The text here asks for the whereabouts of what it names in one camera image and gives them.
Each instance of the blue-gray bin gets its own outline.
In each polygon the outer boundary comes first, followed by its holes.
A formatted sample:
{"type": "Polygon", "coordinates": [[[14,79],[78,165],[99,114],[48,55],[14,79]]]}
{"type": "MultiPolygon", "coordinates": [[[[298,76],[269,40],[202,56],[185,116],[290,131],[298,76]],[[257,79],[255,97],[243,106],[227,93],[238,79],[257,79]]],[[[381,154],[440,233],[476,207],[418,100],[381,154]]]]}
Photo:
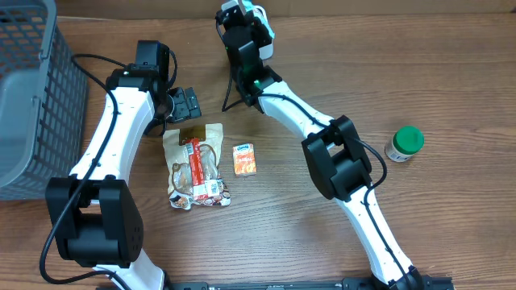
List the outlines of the blue-gray bin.
{"type": "Polygon", "coordinates": [[[42,199],[78,161],[88,85],[52,0],[0,0],[0,200],[42,199]]]}

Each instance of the barcode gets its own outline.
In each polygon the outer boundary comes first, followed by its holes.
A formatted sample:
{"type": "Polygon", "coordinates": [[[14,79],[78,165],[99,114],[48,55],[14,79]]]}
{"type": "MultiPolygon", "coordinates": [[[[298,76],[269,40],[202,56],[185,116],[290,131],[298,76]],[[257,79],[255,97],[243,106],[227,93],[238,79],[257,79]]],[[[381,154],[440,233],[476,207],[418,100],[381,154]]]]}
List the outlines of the barcode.
{"type": "Polygon", "coordinates": [[[211,194],[218,194],[218,190],[217,190],[217,183],[212,183],[211,184],[211,194]]]}
{"type": "Polygon", "coordinates": [[[192,155],[194,153],[194,146],[192,146],[192,143],[186,144],[186,151],[188,152],[188,155],[192,155]]]}

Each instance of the red label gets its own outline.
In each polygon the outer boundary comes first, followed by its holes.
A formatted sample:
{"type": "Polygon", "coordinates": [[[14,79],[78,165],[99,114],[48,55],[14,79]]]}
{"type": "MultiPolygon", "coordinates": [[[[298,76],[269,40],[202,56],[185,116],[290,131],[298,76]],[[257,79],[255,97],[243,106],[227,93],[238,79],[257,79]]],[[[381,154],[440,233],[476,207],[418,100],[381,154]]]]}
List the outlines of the red label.
{"type": "Polygon", "coordinates": [[[204,184],[204,174],[202,173],[201,150],[199,148],[199,139],[190,139],[186,144],[186,150],[188,152],[190,159],[193,186],[204,184]]]}

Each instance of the basket handle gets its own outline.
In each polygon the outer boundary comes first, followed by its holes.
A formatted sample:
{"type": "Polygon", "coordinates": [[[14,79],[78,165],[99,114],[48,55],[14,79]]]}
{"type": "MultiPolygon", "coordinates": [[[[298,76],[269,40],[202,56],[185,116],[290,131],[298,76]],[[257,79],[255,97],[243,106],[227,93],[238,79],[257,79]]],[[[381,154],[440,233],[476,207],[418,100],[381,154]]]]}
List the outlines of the basket handle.
{"type": "Polygon", "coordinates": [[[56,3],[53,0],[42,0],[42,2],[47,7],[47,25],[45,26],[43,41],[41,43],[39,55],[41,61],[46,60],[50,56],[52,40],[54,38],[54,31],[56,30],[57,23],[56,3]]]}

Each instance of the table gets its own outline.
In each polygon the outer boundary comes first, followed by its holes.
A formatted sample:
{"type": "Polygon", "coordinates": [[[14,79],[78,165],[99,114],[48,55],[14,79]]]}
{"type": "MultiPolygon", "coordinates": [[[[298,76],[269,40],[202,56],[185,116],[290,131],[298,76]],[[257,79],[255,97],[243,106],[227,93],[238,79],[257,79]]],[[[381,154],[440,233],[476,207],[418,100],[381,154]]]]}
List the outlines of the table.
{"type": "MultiPolygon", "coordinates": [[[[268,61],[292,90],[325,114],[346,114],[377,150],[404,125],[426,144],[409,163],[388,161],[378,200],[404,252],[423,274],[457,289],[514,289],[516,279],[516,17],[514,14],[346,16],[272,19],[268,61]]],[[[193,86],[202,118],[221,122],[225,209],[173,210],[160,139],[144,138],[130,189],[145,225],[144,249],[172,281],[263,282],[369,276],[367,256],[341,209],[312,185],[300,140],[253,108],[220,108],[228,63],[214,20],[59,24],[75,52],[134,61],[138,39],[177,54],[177,85],[193,86]],[[254,143],[258,174],[236,178],[231,147],[254,143]]],[[[105,80],[114,67],[82,62],[105,80]]],[[[90,83],[84,146],[105,93],[90,83]]],[[[233,91],[230,99],[238,98],[233,91]]],[[[377,162],[373,178],[380,176],[377,162]]],[[[50,230],[44,201],[0,203],[1,289],[93,289],[99,277],[46,284],[37,267],[50,230]]],[[[47,260],[56,278],[84,272],[47,260]]]]}

